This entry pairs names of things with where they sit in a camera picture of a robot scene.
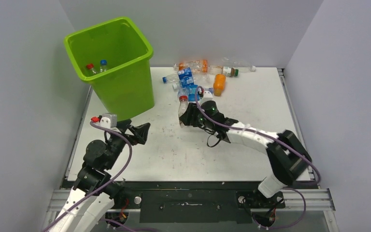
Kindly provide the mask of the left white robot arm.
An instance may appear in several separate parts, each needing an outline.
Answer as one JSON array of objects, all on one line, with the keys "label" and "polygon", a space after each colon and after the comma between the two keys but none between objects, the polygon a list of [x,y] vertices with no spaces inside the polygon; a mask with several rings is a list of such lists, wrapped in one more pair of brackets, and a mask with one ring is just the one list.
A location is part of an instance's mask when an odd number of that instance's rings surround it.
[{"label": "left white robot arm", "polygon": [[86,147],[84,162],[56,219],[45,232],[89,232],[111,208],[125,201],[125,182],[116,179],[128,167],[132,148],[147,141],[150,123],[133,126],[131,120],[93,117],[90,125],[104,132],[104,140]]}]

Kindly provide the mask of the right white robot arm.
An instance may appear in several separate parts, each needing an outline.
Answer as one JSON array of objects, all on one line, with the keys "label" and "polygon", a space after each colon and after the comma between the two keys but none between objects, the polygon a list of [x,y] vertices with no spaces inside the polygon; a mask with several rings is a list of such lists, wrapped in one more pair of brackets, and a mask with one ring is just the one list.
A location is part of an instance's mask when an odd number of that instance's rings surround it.
[{"label": "right white robot arm", "polygon": [[224,116],[213,100],[201,105],[182,103],[178,116],[181,126],[200,128],[220,141],[244,145],[267,155],[272,173],[260,182],[254,193],[254,201],[260,207],[268,206],[277,192],[291,186],[312,163],[294,132],[255,129]]}]

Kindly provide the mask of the Pepsi bottle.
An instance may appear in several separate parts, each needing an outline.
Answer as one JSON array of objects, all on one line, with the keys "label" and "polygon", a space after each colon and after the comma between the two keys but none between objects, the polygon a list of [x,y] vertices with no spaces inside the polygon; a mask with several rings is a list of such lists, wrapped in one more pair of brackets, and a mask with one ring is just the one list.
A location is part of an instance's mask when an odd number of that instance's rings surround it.
[{"label": "Pepsi bottle", "polygon": [[109,68],[108,68],[108,62],[107,62],[107,60],[105,60],[105,59],[102,59],[101,61],[100,61],[100,72],[105,72],[105,71],[107,71]]}]

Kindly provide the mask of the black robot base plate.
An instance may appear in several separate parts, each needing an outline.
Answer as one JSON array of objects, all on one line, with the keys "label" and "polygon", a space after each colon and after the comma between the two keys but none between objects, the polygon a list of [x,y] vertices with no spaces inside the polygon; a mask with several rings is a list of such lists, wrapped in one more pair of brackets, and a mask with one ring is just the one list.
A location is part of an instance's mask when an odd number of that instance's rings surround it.
[{"label": "black robot base plate", "polygon": [[138,215],[141,223],[247,224],[253,212],[269,216],[275,208],[285,207],[281,191],[265,198],[258,185],[258,181],[128,181],[105,217],[121,223]]}]

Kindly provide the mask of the green plastic bin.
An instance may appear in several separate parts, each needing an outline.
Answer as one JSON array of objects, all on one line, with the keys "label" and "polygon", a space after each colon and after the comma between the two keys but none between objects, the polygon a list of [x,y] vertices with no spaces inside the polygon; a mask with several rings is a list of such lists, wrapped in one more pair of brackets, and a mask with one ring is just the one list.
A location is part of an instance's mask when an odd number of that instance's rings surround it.
[{"label": "green plastic bin", "polygon": [[[128,17],[118,17],[64,38],[65,50],[81,81],[89,84],[109,113],[133,118],[155,105],[150,59],[153,48]],[[108,70],[100,72],[100,61]],[[90,76],[86,65],[98,73]]]}]

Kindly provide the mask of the small red-cap bottle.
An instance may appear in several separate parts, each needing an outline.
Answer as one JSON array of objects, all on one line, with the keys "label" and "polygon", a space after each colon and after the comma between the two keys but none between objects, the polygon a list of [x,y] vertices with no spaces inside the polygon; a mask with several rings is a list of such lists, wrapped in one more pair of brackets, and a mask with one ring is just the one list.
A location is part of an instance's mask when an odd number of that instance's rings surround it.
[{"label": "small red-cap bottle", "polygon": [[181,121],[180,117],[186,112],[188,108],[188,96],[182,95],[179,97],[179,109],[178,109],[178,117],[179,117],[179,125],[183,128],[185,125]]}]

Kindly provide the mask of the orange bottle barcode label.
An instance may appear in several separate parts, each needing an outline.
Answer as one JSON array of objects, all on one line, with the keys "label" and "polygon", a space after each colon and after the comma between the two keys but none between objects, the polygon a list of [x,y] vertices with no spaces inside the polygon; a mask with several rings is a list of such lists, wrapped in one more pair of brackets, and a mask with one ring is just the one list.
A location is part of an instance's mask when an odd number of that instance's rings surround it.
[{"label": "orange bottle barcode label", "polygon": [[217,74],[214,78],[213,90],[215,96],[221,96],[226,86],[226,76]]}]

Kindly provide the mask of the red label clear bottle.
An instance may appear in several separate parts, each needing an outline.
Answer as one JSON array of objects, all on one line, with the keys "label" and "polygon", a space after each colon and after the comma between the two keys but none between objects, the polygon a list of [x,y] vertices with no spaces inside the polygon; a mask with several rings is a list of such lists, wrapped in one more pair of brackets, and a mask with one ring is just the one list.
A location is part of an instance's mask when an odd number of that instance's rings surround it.
[{"label": "red label clear bottle", "polygon": [[98,71],[95,69],[93,63],[87,64],[86,69],[87,69],[90,76],[94,76],[98,73]]}]

